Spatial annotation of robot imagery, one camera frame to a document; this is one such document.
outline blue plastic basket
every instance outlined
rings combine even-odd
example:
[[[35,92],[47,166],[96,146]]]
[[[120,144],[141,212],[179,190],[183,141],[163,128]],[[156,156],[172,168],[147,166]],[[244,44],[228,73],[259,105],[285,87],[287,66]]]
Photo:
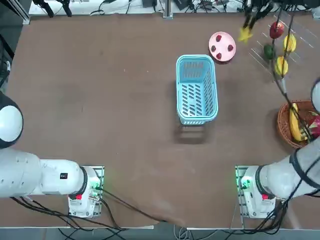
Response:
[[[182,55],[176,61],[176,110],[183,125],[201,125],[217,116],[215,64],[208,55]]]

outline green fruit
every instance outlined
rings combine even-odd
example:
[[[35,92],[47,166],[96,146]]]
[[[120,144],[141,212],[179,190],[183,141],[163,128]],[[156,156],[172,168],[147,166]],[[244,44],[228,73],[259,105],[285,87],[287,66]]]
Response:
[[[272,47],[272,45],[270,44],[266,44],[264,45],[263,47],[263,53],[264,53],[264,56],[268,59],[268,60],[271,60],[275,57],[276,55],[276,51],[275,49]]]

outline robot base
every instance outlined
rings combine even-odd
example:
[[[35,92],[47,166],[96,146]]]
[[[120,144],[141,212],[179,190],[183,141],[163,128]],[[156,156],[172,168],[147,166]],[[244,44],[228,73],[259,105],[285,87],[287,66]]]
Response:
[[[258,167],[241,165],[235,167],[241,219],[243,217],[265,219],[276,206],[275,197],[268,199],[268,196],[261,194],[257,188],[256,171]]]
[[[69,215],[80,218],[93,218],[101,215],[102,191],[94,189],[94,187],[103,188],[105,167],[104,166],[83,166],[88,179],[84,193],[77,199],[68,197]]]

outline floor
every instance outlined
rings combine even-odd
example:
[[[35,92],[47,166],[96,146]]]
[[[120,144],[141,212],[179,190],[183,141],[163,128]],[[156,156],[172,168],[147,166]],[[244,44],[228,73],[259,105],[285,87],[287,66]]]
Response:
[[[30,0],[21,0],[21,4],[29,9]],[[22,21],[14,13],[8,11],[4,6],[0,5],[0,33],[5,37],[9,45],[13,50],[16,49],[19,36],[22,29]],[[62,229],[65,234],[73,232],[72,229]],[[193,230],[195,239],[203,238],[212,233],[212,230]],[[76,240],[100,240],[106,238],[110,234],[105,229],[95,229],[93,232],[78,231],[72,235]],[[125,239],[154,239],[154,240],[174,240],[173,225],[169,223],[160,223],[154,226],[154,229],[130,229],[122,232],[121,236]],[[222,231],[218,231],[215,235],[207,239],[219,239],[223,240],[227,234]],[[281,230],[276,235],[255,234],[255,235],[236,235],[231,236],[229,240],[315,240],[319,239],[319,230]],[[55,228],[7,228],[0,229],[0,240],[19,240],[19,239],[34,239],[34,240],[59,240],[65,239],[64,236]]]

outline yellow star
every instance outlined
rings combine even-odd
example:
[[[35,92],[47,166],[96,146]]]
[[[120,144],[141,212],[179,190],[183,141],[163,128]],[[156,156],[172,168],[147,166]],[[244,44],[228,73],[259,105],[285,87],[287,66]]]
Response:
[[[253,34],[251,33],[251,30],[249,29],[249,27],[246,28],[241,28],[240,29],[240,35],[238,37],[238,41],[239,42],[248,42],[248,39],[251,38],[253,36]]]

